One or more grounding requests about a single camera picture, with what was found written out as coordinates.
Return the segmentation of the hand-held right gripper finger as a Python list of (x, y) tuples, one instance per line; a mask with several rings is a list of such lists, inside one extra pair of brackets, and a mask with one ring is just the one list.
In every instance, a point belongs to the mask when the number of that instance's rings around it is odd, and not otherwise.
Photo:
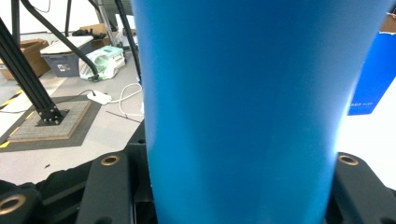
[(152, 200), (144, 121), (137, 126), (125, 150), (130, 163), (134, 199)]

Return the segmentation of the blue cup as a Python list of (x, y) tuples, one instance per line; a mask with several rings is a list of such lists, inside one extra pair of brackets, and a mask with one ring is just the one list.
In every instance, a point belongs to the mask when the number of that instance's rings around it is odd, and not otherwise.
[(159, 224), (322, 224), (396, 0), (132, 0)]

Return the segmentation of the dark floor mat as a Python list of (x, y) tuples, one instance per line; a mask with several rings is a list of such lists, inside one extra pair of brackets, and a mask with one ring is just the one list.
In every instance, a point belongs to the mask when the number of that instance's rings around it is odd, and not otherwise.
[(7, 138), (22, 122), (30, 115), (32, 112), (36, 112), (32, 106), (26, 112), (24, 112), (19, 119), (17, 119), (11, 127), (0, 136), (0, 153), (3, 152), (13, 152), (13, 151), (26, 151), (26, 150), (38, 150), (47, 148), (60, 148), (60, 147), (78, 147), (81, 146), (85, 136), (90, 129), (97, 113), (101, 108), (101, 104), (98, 104), (87, 98), (86, 95), (80, 96), (66, 96), (66, 97), (55, 97), (54, 101), (57, 104), (64, 102), (74, 102), (74, 101), (91, 101), (92, 105), (78, 125), (77, 129), (74, 131), (72, 136), (66, 140), (50, 140), (50, 141), (36, 141), (36, 142), (25, 142), (25, 143), (10, 143)]

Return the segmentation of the white power adapter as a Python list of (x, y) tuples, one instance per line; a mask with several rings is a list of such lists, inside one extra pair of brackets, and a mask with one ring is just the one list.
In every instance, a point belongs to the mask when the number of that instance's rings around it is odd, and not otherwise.
[(87, 98), (101, 105), (107, 105), (112, 101), (112, 98), (99, 91), (91, 91), (87, 94)]

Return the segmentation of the wooden base board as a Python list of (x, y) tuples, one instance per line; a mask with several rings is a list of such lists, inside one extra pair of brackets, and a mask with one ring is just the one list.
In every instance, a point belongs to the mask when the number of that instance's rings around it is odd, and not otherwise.
[(81, 123), (92, 105), (91, 101), (74, 101), (57, 104), (64, 119), (60, 122), (44, 122), (36, 112), (32, 112), (7, 140), (10, 143), (69, 139)]

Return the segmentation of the green white tissue pack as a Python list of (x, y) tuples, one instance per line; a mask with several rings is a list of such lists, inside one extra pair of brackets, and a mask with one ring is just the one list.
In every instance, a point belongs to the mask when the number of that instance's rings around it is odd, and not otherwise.
[(82, 60), (78, 60), (79, 77), (89, 81), (102, 81), (113, 78), (125, 65), (123, 49), (104, 46), (86, 55), (95, 66), (97, 73)]

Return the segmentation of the grey storage bin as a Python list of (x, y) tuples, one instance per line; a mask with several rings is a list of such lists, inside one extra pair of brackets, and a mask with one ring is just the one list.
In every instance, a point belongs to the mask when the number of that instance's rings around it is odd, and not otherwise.
[[(92, 52), (92, 36), (69, 36), (67, 39), (84, 55)], [(40, 53), (57, 77), (79, 76), (79, 57), (61, 40), (40, 50)]]

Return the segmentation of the black pole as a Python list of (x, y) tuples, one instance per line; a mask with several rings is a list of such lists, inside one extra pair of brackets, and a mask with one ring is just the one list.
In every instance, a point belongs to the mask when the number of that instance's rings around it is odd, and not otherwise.
[(114, 1), (115, 1), (115, 4), (116, 4), (116, 7), (118, 9), (118, 12), (120, 13), (120, 19), (121, 19), (121, 22), (122, 22), (122, 25), (123, 25), (123, 29), (126, 32), (126, 36), (127, 36), (127, 40), (128, 40), (128, 43), (129, 43), (129, 47), (130, 47), (131, 52), (132, 52), (133, 57), (134, 57), (134, 65), (135, 65), (135, 70), (136, 70), (136, 73), (137, 73), (137, 81), (138, 81), (139, 84), (142, 84), (141, 68), (140, 68), (140, 62), (139, 62), (139, 57), (138, 57), (138, 51), (137, 51), (137, 48), (136, 48), (136, 44), (134, 42), (134, 38), (133, 38), (132, 31), (131, 31), (131, 27), (130, 27), (129, 22), (127, 20), (127, 16), (126, 16), (122, 1), (121, 0), (114, 0)]

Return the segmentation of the cardboard box with dark items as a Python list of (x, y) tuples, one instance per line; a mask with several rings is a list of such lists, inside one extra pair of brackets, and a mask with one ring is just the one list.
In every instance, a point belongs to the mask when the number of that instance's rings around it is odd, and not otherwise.
[(94, 49), (99, 49), (104, 46), (112, 45), (106, 26), (103, 23), (83, 26), (72, 33), (72, 36), (85, 36), (85, 35), (90, 35), (93, 37), (91, 44)]

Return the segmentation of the black metal stand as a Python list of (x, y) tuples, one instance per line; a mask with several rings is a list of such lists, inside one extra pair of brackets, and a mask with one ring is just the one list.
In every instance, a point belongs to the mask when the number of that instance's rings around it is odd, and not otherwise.
[(67, 111), (60, 110), (51, 100), (1, 18), (0, 59), (27, 95), (41, 119), (41, 124), (60, 125), (67, 115)]

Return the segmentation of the curved black tube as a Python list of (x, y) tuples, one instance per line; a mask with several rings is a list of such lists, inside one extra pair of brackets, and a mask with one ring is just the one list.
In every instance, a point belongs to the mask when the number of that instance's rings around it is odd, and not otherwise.
[(99, 81), (98, 70), (95, 64), (71, 41), (69, 41), (61, 32), (59, 32), (47, 19), (45, 19), (30, 3), (29, 0), (21, 0), (24, 7), (29, 11), (29, 13), (34, 16), (41, 24), (43, 24), (47, 29), (49, 29), (61, 42), (63, 42), (67, 47), (69, 47), (83, 62), (85, 62), (92, 70), (93, 75), (90, 80), (93, 82)]

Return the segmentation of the grey metal pole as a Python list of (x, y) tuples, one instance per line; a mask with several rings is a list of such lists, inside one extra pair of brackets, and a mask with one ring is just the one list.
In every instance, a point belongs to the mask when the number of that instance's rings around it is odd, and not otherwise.
[(115, 39), (113, 36), (112, 26), (106, 14), (106, 9), (103, 4), (103, 0), (93, 0), (94, 4), (96, 5), (96, 10), (99, 12), (100, 21), (105, 25), (107, 36), (112, 44), (115, 43)]

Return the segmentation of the open cardboard box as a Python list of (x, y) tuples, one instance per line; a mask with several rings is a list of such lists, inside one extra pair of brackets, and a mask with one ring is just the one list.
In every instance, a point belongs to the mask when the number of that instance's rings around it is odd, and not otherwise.
[[(41, 56), (40, 50), (46, 48), (49, 45), (47, 40), (44, 39), (31, 39), (23, 40), (21, 42), (21, 52), (25, 56), (28, 63), (33, 68), (35, 75), (41, 77), (43, 74), (50, 70), (49, 65)], [(0, 59), (0, 74), (6, 80), (13, 80), (14, 77), (11, 75), (10, 71), (7, 69), (6, 65)]]

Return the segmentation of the blue box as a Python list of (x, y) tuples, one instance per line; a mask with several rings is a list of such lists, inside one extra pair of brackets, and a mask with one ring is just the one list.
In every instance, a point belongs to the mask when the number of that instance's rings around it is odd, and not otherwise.
[(361, 68), (348, 115), (371, 114), (396, 78), (396, 33), (379, 32)]

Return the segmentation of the brown cardboard piece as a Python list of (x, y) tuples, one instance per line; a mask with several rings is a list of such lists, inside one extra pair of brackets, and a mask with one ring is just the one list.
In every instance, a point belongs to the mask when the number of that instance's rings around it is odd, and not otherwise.
[(396, 14), (388, 13), (386, 18), (384, 19), (380, 29), (380, 33), (385, 34), (396, 34)]

